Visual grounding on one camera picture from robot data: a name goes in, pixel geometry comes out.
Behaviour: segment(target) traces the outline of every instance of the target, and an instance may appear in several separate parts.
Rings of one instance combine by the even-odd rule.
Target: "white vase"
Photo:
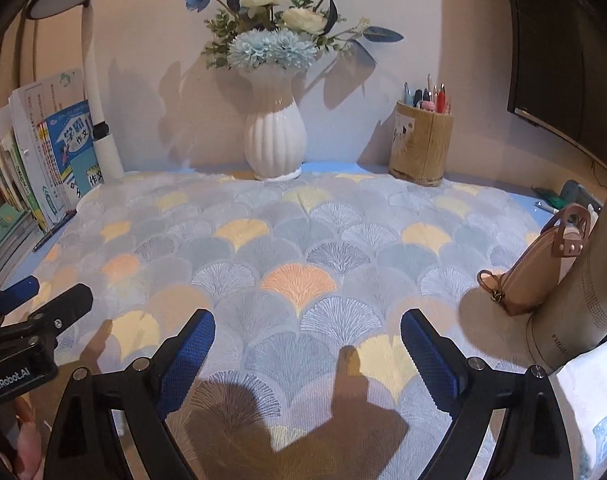
[[[293,98],[292,79],[298,72],[274,63],[240,70],[254,96],[244,147],[257,180],[289,180],[301,174],[308,135]]]

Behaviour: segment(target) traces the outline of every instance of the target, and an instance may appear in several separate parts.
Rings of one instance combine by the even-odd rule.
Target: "workbook cover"
[[[88,102],[82,101],[44,121],[52,155],[72,206],[101,182],[99,163],[92,145],[92,121]]]

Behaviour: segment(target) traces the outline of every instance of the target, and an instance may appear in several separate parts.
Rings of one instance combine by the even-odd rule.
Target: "small bag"
[[[575,217],[574,225],[569,222],[571,216]],[[590,223],[590,213],[582,205],[565,206],[508,272],[497,276],[490,270],[481,270],[477,281],[510,316],[534,310],[548,299],[581,254]]]

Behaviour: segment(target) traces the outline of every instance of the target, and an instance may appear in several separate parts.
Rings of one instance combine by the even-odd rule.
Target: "desk lamp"
[[[78,5],[82,8],[82,56],[84,59],[84,82],[88,107],[92,118],[92,138],[94,140],[97,160],[101,173],[107,182],[119,180],[124,176],[124,167],[117,152],[115,139],[110,134],[104,119],[99,85],[97,83],[97,66],[93,38],[94,14],[90,0],[30,0],[26,16],[31,20],[41,20],[56,16]]]

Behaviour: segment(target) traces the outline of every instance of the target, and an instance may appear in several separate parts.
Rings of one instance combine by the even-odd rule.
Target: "bamboo pen holder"
[[[394,137],[388,170],[392,175],[422,186],[438,186],[455,120],[397,103]]]

